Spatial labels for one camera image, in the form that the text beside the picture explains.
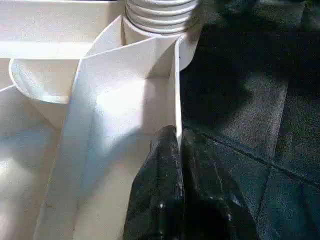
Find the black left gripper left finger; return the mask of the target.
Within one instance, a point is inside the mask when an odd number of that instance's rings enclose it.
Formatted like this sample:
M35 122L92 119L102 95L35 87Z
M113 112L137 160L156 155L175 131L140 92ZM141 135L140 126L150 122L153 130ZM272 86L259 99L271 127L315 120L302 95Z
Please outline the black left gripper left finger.
M156 132L132 185L123 228L124 240L179 240L185 189L176 128Z

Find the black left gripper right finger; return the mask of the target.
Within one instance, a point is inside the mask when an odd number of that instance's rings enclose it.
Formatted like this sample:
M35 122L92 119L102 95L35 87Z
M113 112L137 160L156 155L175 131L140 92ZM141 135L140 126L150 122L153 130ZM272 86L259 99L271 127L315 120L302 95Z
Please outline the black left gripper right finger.
M256 240L256 223L236 181L204 137L182 134L186 240Z

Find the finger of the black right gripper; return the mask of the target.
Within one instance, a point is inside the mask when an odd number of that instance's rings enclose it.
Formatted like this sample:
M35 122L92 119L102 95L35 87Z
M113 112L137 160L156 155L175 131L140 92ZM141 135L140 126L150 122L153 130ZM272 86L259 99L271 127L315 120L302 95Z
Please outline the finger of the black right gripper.
M190 12L190 17L185 22L185 32L201 29L205 25L223 24L224 7L224 0L198 0L197 6Z

